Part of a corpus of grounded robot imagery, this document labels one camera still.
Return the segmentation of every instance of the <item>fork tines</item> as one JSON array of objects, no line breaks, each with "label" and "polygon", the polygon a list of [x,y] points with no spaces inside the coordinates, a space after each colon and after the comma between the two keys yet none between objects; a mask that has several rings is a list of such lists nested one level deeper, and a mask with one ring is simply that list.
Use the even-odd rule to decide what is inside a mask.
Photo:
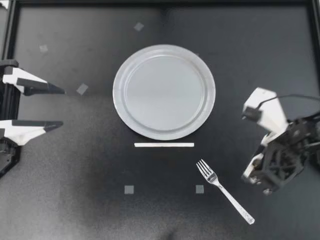
[{"label": "fork tines", "polygon": [[211,174],[214,173],[214,171],[202,159],[196,163],[196,166],[205,178],[208,178]]}]

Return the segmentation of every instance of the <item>white plate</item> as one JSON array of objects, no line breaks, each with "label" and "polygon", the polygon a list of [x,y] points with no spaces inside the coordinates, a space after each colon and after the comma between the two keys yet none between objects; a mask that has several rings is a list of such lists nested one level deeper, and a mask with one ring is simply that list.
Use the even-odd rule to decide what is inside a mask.
[{"label": "white plate", "polygon": [[174,140],[206,121],[216,86],[196,54],[179,46],[155,45],[122,64],[112,93],[115,109],[129,128],[151,139]]}]

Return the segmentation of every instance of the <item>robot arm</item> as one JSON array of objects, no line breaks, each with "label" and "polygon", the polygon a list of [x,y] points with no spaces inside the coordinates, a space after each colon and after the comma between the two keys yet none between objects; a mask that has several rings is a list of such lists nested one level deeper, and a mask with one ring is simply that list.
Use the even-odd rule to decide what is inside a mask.
[{"label": "robot arm", "polygon": [[[18,62],[13,59],[0,60],[1,109],[12,107],[10,102],[1,101],[7,85],[15,86],[25,96],[65,93],[63,89],[22,70]],[[62,121],[0,120],[0,178],[18,163],[18,146],[23,146],[29,140],[62,125]]]},{"label": "robot arm", "polygon": [[242,175],[246,182],[263,186],[266,195],[296,177],[310,157],[320,159],[320,112],[289,121],[276,97],[273,91],[257,88],[245,102],[242,113],[243,119],[269,131]]}]

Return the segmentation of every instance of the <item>white strip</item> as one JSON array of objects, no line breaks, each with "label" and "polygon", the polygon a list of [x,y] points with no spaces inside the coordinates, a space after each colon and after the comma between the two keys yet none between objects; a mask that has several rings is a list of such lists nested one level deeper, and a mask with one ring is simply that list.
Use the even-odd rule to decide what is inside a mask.
[{"label": "white strip", "polygon": [[134,146],[136,148],[161,148],[161,147],[193,148],[195,146],[195,143],[194,142],[135,142]]}]

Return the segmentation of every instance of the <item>plate rim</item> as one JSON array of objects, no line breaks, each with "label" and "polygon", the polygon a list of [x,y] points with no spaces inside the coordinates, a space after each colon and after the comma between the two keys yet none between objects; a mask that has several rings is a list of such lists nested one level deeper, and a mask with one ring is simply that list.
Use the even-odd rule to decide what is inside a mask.
[{"label": "plate rim", "polygon": [[[139,57],[155,51],[172,51],[174,53],[182,54],[182,56],[180,55],[178,56],[183,57],[186,60],[192,60],[192,63],[198,68],[198,71],[204,77],[202,80],[204,80],[206,84],[208,83],[210,84],[209,86],[206,87],[207,89],[205,89],[208,96],[207,96],[207,99],[204,100],[203,110],[200,112],[198,117],[191,123],[191,125],[188,125],[187,127],[184,127],[172,132],[159,132],[156,130],[152,130],[152,128],[148,128],[144,126],[142,123],[137,122],[132,117],[132,115],[128,112],[127,107],[125,106],[124,101],[122,100],[123,94],[121,93],[122,88],[120,85],[123,79],[122,76],[129,71],[130,66],[135,65],[135,62],[138,62]],[[113,81],[112,98],[113,98],[113,105],[116,109],[117,114],[119,115],[120,119],[131,130],[150,139],[160,140],[160,141],[170,141],[170,140],[176,140],[176,139],[180,139],[190,135],[205,123],[205,121],[210,116],[216,102],[216,84],[209,67],[198,55],[181,46],[171,45],[171,44],[159,44],[159,45],[147,46],[145,48],[142,48],[136,51],[122,63]]]}]

